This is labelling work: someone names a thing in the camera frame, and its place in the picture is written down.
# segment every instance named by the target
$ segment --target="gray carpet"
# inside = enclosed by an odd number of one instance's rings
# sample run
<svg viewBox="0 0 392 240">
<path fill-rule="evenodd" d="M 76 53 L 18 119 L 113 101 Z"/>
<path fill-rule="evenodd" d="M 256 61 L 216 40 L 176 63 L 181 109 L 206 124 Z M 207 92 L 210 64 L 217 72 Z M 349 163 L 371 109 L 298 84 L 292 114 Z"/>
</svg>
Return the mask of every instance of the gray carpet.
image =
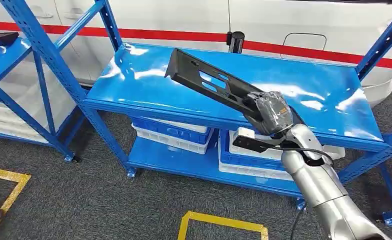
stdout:
<svg viewBox="0 0 392 240">
<path fill-rule="evenodd" d="M 381 129 L 392 132 L 392 95 L 374 109 Z M 136 137 L 126 116 L 103 118 L 126 152 Z M 82 162 L 71 164 L 50 147 L 0 139 L 0 169 L 31 179 L 0 223 L 0 240 L 177 239 L 187 211 L 263 224 L 269 239 L 287 240 L 297 210 L 295 199 L 196 178 L 143 170 L 127 178 L 119 161 L 87 123 L 71 144 Z M 359 152 L 347 150 L 344 167 Z M 0 205 L 14 187 L 0 180 Z M 392 209 L 376 169 L 346 185 L 367 215 Z M 392 227 L 378 224 L 390 237 Z M 259 233 L 190 220 L 187 239 L 260 239 Z M 297 240 L 325 235 L 310 210 L 296 229 Z"/>
</svg>

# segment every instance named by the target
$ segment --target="red stripe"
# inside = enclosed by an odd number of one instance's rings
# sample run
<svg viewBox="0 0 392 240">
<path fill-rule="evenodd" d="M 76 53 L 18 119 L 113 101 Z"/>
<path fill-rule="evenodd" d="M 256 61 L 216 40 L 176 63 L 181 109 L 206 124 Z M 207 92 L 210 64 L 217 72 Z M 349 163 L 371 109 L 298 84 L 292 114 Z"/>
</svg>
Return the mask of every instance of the red stripe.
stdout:
<svg viewBox="0 0 392 240">
<path fill-rule="evenodd" d="M 48 34 L 63 34 L 69 26 L 59 25 L 42 25 Z M 0 22 L 0 30 L 20 31 L 14 22 Z M 129 39 L 159 39 L 159 40 L 181 40 L 181 41 L 201 41 L 201 42 L 225 42 L 225 33 L 212 32 L 190 32 L 190 31 L 163 31 L 163 30 L 143 30 L 143 29 L 119 29 L 119 33 L 123 38 Z M 108 34 L 103 27 L 84 27 L 78 35 L 107 37 Z M 295 46 L 284 46 L 279 44 L 245 41 L 244 49 L 256 50 L 261 52 L 286 54 L 299 57 L 322 59 L 328 61 L 336 61 L 342 63 L 358 64 L 363 58 L 362 55 L 316 50 Z M 382 58 L 377 66 L 384 68 L 392 68 L 392 59 Z"/>
</svg>

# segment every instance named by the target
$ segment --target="lower shelf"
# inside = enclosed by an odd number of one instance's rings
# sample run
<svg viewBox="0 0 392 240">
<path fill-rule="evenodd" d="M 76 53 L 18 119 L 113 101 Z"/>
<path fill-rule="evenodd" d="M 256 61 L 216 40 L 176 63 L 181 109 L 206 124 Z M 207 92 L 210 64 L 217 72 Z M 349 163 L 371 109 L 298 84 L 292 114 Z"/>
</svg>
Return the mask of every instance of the lower shelf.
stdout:
<svg viewBox="0 0 392 240">
<path fill-rule="evenodd" d="M 76 106 L 74 110 L 71 112 L 71 114 L 68 117 L 66 117 L 63 123 L 60 125 L 59 130 L 57 131 L 55 137 L 57 137 L 62 144 L 68 146 L 72 141 L 72 139 L 74 138 L 77 131 L 80 129 L 80 126 L 85 119 L 86 117 L 81 113 L 81 110 Z M 9 135 L 5 133 L 0 133 L 0 138 L 25 142 L 29 144 L 37 144 L 37 145 L 53 147 L 53 144 L 51 144 L 50 142 L 41 142 L 41 141 L 36 141 L 33 139 L 27 139 L 24 137 Z"/>
<path fill-rule="evenodd" d="M 136 168 L 184 175 L 279 195 L 302 197 L 292 181 L 219 171 L 217 147 L 209 148 L 206 154 L 202 155 L 137 137 L 128 164 Z"/>
</svg>

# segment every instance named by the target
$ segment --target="blue metal shelf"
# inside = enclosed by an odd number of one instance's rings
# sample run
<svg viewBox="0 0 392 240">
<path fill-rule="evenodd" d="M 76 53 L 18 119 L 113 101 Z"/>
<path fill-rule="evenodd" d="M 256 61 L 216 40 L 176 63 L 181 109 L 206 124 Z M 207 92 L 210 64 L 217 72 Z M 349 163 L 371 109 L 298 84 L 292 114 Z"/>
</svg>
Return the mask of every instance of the blue metal shelf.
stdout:
<svg viewBox="0 0 392 240">
<path fill-rule="evenodd" d="M 164 78 L 172 50 L 147 44 L 122 45 L 84 102 L 95 109 L 130 116 L 226 130 L 252 128 L 240 112 L 176 83 L 169 76 Z M 185 51 L 261 90 L 282 92 L 323 144 L 373 152 L 388 146 L 353 67 Z"/>
<path fill-rule="evenodd" d="M 64 133 L 64 130 L 66 129 L 66 127 L 69 126 L 70 124 L 72 124 L 71 121 L 73 120 L 74 114 L 76 114 L 79 111 L 80 111 L 80 109 L 78 107 L 75 107 L 74 110 L 71 112 L 71 114 L 65 118 L 63 123 L 60 125 L 58 131 L 56 132 L 57 137 L 60 137 L 61 134 Z M 68 146 L 71 143 L 72 139 L 74 138 L 75 134 L 80 129 L 80 126 L 83 124 L 83 121 L 85 119 L 86 119 L 85 116 L 83 114 L 80 114 L 80 116 L 77 118 L 77 120 L 75 121 L 73 126 L 70 128 L 68 134 L 65 136 L 64 141 L 63 141 L 64 145 Z M 40 142 L 40 141 L 35 141 L 35 140 L 31 140 L 31 139 L 27 139 L 27 138 L 23 138 L 23 137 L 18 137 L 18 136 L 12 136 L 12 135 L 8 135 L 8 134 L 4 134 L 4 133 L 0 133 L 0 138 L 29 143 L 29 144 L 37 144 L 37 145 L 42 145 L 42 146 L 54 147 L 54 145 L 51 144 L 50 142 L 47 142 L 47 143 Z"/>
<path fill-rule="evenodd" d="M 298 187 L 291 181 L 221 172 L 218 170 L 218 148 L 198 154 L 137 137 L 129 155 L 129 165 L 184 175 L 269 193 L 301 197 Z"/>
<path fill-rule="evenodd" d="M 0 46 L 0 80 L 8 74 L 30 52 L 31 44 L 27 39 L 18 37 L 8 46 Z"/>
</svg>

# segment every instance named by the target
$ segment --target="yellow floor marking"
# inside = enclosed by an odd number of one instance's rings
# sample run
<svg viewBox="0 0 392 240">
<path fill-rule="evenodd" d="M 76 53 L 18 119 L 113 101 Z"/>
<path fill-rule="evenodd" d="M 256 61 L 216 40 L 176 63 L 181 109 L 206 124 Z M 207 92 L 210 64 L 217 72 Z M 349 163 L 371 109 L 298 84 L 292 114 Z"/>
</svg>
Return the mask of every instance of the yellow floor marking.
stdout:
<svg viewBox="0 0 392 240">
<path fill-rule="evenodd" d="M 15 199 L 17 199 L 18 195 L 21 193 L 21 191 L 27 184 L 28 180 L 30 180 L 30 178 L 31 175 L 28 174 L 22 174 L 22 173 L 0 169 L 0 179 L 18 183 L 13 189 L 13 191 L 10 193 L 10 195 L 6 198 L 3 205 L 1 206 L 1 209 L 3 210 L 4 213 L 6 213 L 9 210 L 9 208 L 11 208 Z"/>
<path fill-rule="evenodd" d="M 235 220 L 235 219 L 230 219 L 230 218 L 225 218 L 220 216 L 213 216 L 213 215 L 208 215 L 208 214 L 198 213 L 193 211 L 188 211 L 182 217 L 177 240 L 186 239 L 189 219 L 211 223 L 211 224 L 223 225 L 223 226 L 237 228 L 237 229 L 259 232 L 261 234 L 261 240 L 268 240 L 268 230 L 262 224 L 240 221 L 240 220 Z"/>
</svg>

